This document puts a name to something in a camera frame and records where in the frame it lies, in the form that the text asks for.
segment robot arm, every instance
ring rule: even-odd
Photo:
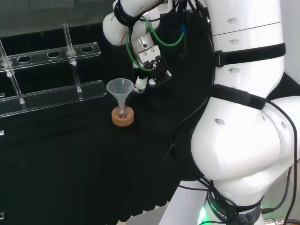
[[[121,3],[124,11],[136,16],[155,5],[155,0],[122,0]],[[215,51],[231,53],[284,43],[280,0],[207,0],[206,4]],[[119,45],[127,28],[113,15],[105,18],[103,26],[108,40]],[[138,22],[134,29],[133,41],[147,32],[143,22]],[[215,84],[266,98],[279,84],[283,73],[284,56],[228,63],[216,67]],[[274,102],[300,130],[300,97]],[[196,166],[207,178],[214,180],[222,196],[238,206],[249,206],[256,204],[293,164],[294,141],[290,123],[269,104],[257,110],[211,97],[195,128],[191,151]],[[210,212],[211,220],[220,221],[207,202],[205,209]],[[171,221],[166,224],[177,225],[176,221]],[[261,217],[256,224],[262,223]]]
[[[121,6],[123,13],[128,17],[136,17],[143,12],[144,17],[148,20],[157,19],[160,17],[158,9],[155,7],[161,3],[157,0],[119,0],[113,4]],[[159,26],[159,20],[151,22],[153,29]],[[114,13],[107,15],[103,21],[103,32],[107,40],[113,45],[122,45],[127,42],[126,33],[128,27],[119,22]],[[134,73],[137,77],[135,82],[135,91],[138,93],[143,92],[146,89],[149,76],[149,85],[155,86],[158,83],[164,82],[172,77],[172,74],[168,70],[164,60],[161,58],[160,49],[153,43],[150,29],[146,22],[136,21],[133,26],[133,32],[131,35],[131,45],[136,62],[139,65],[133,63]],[[151,69],[153,71],[145,72],[140,70],[138,66]]]

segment green cable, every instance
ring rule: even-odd
[[[154,34],[154,36],[155,36],[155,38],[156,38],[156,40],[159,42],[159,43],[161,43],[162,45],[164,45],[164,46],[167,46],[167,47],[173,47],[173,46],[175,46],[175,45],[178,45],[179,44],[179,42],[183,39],[183,37],[184,37],[184,27],[182,27],[181,28],[181,30],[182,30],[182,33],[181,33],[181,36],[180,36],[180,38],[178,39],[178,41],[176,41],[175,43],[173,43],[173,44],[167,44],[167,43],[165,43],[165,42],[163,42],[159,37],[158,37],[158,35],[156,34],[156,32],[155,32],[155,30],[153,29],[153,27],[152,27],[152,24],[149,22],[149,20],[145,17],[145,16],[142,16],[142,18],[146,21],[146,23],[148,24],[148,26],[150,27],[150,29],[151,29],[151,31],[152,31],[152,33]]]
[[[130,48],[129,48],[129,31],[127,32],[127,38],[126,38],[126,48],[127,48],[127,52],[128,52],[128,55],[130,57],[130,59],[134,62],[134,64],[136,64],[137,67],[139,67],[140,69],[144,70],[144,71],[147,71],[147,72],[150,72],[150,71],[153,71],[155,68],[152,68],[152,69],[146,69],[144,67],[142,67],[139,63],[137,63],[135,61],[135,59],[132,57],[132,54],[131,54],[131,51],[130,51]]]

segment dark background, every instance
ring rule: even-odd
[[[168,43],[180,35],[178,18],[166,16],[158,34]],[[127,104],[134,124],[115,127],[117,102],[99,99],[23,113],[0,119],[0,212],[6,225],[115,225],[130,215],[169,201],[181,178],[170,158],[164,163],[171,129],[206,98],[212,67],[203,28],[189,17],[188,59],[182,43],[163,54],[173,77],[155,89],[132,93]],[[98,42],[101,56],[78,60],[81,82],[124,77],[135,81],[132,63],[105,40],[102,24],[70,29],[74,45]],[[1,39],[8,55],[65,46],[63,30]],[[23,93],[74,83],[68,62],[17,70]],[[5,74],[0,90],[14,92]],[[300,94],[287,75],[269,99]]]

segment funnel stem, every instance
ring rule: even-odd
[[[121,112],[124,112],[124,111],[125,111],[125,101],[124,101],[124,102],[119,102],[119,101],[118,101],[118,103],[119,103],[120,111],[121,111]]]

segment clear acrylic rack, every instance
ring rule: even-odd
[[[63,29],[67,43],[67,46],[63,48],[7,56],[0,41],[0,55],[2,57],[0,59],[0,72],[6,72],[16,93],[16,96],[6,98],[3,98],[4,93],[0,94],[0,118],[106,95],[106,89],[101,80],[80,83],[77,70],[78,59],[98,56],[101,53],[98,44],[94,42],[72,46],[66,23],[63,24]],[[72,67],[74,85],[22,94],[15,77],[15,70],[62,61],[69,61]]]

